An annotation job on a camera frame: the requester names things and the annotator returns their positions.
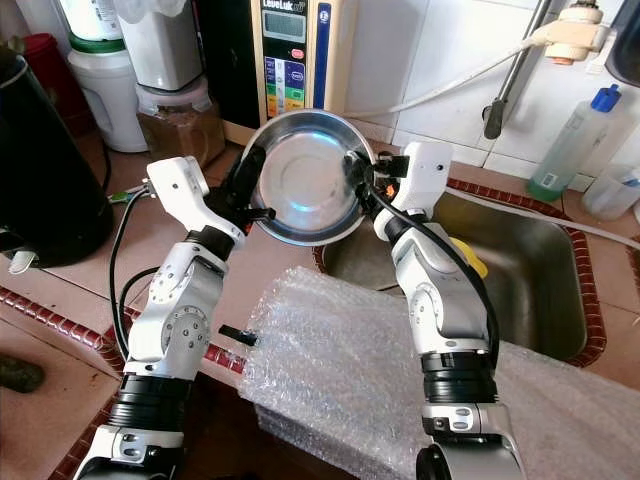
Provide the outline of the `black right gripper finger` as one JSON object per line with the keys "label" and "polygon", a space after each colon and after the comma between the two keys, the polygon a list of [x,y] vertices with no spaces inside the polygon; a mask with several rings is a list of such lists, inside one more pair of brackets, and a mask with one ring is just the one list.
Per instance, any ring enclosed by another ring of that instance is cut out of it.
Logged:
{"label": "black right gripper finger", "polygon": [[357,205],[367,218],[378,215],[378,202],[372,198],[372,163],[369,156],[360,151],[349,150],[343,159],[344,178],[352,189]]}

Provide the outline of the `stainless steel bowl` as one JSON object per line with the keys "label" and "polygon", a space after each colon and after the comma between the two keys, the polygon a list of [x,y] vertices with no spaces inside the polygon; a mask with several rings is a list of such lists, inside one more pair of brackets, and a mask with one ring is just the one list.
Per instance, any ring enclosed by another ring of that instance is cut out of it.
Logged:
{"label": "stainless steel bowl", "polygon": [[372,156],[369,141],[332,111],[288,111],[257,129],[241,164],[259,170],[250,182],[253,209],[271,209],[260,221],[270,236],[297,246],[324,246],[356,232],[364,220],[347,180],[346,155]]}

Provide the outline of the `yellow plastic bowl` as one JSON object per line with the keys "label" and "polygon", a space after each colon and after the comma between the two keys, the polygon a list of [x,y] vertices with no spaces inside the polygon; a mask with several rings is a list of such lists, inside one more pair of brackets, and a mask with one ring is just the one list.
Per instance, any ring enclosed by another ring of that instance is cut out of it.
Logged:
{"label": "yellow plastic bowl", "polygon": [[461,239],[454,237],[451,237],[451,243],[453,244],[454,248],[456,248],[456,250],[460,252],[462,259],[466,260],[467,264],[471,266],[472,270],[475,270],[475,273],[479,275],[481,279],[484,279],[486,278],[486,276],[488,276],[488,266],[486,266],[485,262],[476,255],[474,248],[468,246],[468,244],[461,241]]}

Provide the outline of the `clear jar of brown powder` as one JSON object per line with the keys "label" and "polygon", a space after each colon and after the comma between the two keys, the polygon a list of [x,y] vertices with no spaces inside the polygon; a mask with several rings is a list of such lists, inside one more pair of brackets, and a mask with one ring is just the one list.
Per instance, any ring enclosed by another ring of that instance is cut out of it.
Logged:
{"label": "clear jar of brown powder", "polygon": [[178,91],[143,84],[137,84],[134,91],[137,120],[152,159],[191,156],[206,168],[227,147],[219,106],[211,100],[205,76]]}

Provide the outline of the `beige water ionizer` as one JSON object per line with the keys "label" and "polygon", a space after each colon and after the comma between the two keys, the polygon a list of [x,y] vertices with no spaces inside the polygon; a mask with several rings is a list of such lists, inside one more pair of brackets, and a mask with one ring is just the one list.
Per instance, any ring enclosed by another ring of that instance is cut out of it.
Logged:
{"label": "beige water ionizer", "polygon": [[192,0],[209,92],[230,142],[275,116],[343,113],[358,0]]}

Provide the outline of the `white grey plastic jug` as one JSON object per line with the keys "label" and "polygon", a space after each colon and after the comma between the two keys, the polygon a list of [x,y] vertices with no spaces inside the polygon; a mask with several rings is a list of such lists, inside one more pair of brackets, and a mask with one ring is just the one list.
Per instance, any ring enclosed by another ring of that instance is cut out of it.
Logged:
{"label": "white grey plastic jug", "polygon": [[191,0],[113,0],[137,83],[178,91],[204,73]]}

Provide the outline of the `white canister with green lid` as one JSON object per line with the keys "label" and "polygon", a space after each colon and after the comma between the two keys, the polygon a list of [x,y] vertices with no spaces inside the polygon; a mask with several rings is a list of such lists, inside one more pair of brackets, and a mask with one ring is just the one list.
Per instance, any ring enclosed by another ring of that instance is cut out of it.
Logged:
{"label": "white canister with green lid", "polygon": [[124,154],[148,151],[137,119],[136,76],[122,40],[69,36],[67,61],[105,145]]}

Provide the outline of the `steel sink basin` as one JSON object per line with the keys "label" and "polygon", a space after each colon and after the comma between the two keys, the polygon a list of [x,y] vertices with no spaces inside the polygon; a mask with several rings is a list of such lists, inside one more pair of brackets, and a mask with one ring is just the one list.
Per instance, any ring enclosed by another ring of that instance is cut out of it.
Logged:
{"label": "steel sink basin", "polygon": [[[484,262],[484,283],[503,340],[561,361],[584,351],[588,329],[579,276],[571,238],[561,227],[449,193],[436,202],[433,218]],[[404,296],[389,243],[376,237],[370,220],[323,247],[319,265],[344,282]]]}

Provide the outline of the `black electric kettle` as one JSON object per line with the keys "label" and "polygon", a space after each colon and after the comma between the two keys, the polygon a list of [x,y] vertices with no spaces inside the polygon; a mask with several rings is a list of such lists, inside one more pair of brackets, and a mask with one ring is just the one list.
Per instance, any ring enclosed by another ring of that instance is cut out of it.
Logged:
{"label": "black electric kettle", "polygon": [[113,207],[22,55],[0,51],[0,247],[10,273],[87,259]]}

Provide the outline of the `clear bubble wrap sheet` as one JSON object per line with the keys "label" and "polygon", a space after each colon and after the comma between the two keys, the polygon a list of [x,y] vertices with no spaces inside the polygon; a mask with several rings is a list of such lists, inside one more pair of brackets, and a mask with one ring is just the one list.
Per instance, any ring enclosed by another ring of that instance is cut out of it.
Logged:
{"label": "clear bubble wrap sheet", "polygon": [[[361,479],[413,480],[429,438],[401,297],[292,268],[250,325],[239,394],[264,429]],[[511,343],[495,381],[527,480],[640,480],[640,392]]]}

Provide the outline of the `clear plastic cup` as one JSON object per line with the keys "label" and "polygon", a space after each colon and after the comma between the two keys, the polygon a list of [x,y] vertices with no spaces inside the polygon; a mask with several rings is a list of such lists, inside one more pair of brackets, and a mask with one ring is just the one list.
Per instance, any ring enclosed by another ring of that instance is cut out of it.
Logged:
{"label": "clear plastic cup", "polygon": [[628,188],[620,183],[620,178],[639,165],[609,165],[591,183],[582,197],[586,212],[594,218],[609,221],[621,218],[628,209],[640,200],[640,188]]}

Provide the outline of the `dark red canister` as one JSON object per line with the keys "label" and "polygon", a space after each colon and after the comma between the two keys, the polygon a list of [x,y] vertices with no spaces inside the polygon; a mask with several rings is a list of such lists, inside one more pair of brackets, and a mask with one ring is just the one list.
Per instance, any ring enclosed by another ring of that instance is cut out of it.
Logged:
{"label": "dark red canister", "polygon": [[91,131],[93,118],[81,87],[58,49],[58,41],[49,33],[37,33],[22,38],[23,56],[38,82],[49,91],[51,104],[68,131],[79,136]]}

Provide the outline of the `white plastic container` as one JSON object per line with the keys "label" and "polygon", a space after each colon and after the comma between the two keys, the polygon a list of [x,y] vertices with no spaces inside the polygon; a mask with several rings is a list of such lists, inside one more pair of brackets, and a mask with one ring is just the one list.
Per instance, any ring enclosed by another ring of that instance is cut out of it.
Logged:
{"label": "white plastic container", "polygon": [[58,0],[69,31],[88,41],[123,40],[113,0]]}

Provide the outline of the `beige faucet diverter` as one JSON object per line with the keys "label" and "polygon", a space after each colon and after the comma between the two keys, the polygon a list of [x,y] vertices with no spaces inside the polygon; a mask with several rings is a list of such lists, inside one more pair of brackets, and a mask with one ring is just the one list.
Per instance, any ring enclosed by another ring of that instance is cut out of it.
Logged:
{"label": "beige faucet diverter", "polygon": [[609,35],[602,24],[603,12],[596,0],[576,0],[562,9],[557,18],[541,27],[545,58],[554,64],[572,65],[599,52]]}

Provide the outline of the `dark sandal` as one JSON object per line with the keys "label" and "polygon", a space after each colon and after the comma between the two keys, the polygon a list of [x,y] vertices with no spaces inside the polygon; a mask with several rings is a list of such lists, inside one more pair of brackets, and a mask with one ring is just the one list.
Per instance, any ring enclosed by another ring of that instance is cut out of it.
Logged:
{"label": "dark sandal", "polygon": [[14,392],[36,392],[45,383],[46,375],[41,366],[8,355],[0,356],[0,385]]}

